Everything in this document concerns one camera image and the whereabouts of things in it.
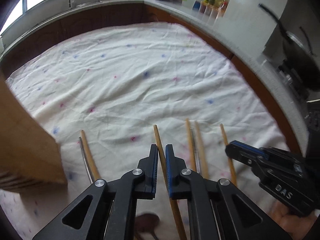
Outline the right hand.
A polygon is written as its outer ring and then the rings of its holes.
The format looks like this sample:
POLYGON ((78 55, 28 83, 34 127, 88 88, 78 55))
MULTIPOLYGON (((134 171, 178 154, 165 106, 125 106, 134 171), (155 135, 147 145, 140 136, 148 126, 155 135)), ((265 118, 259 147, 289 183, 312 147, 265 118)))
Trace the right hand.
POLYGON ((292 239, 303 239, 315 223, 317 216, 312 212, 308 217, 298 217, 289 213, 289 208, 276 201, 270 217, 284 229, 292 239))

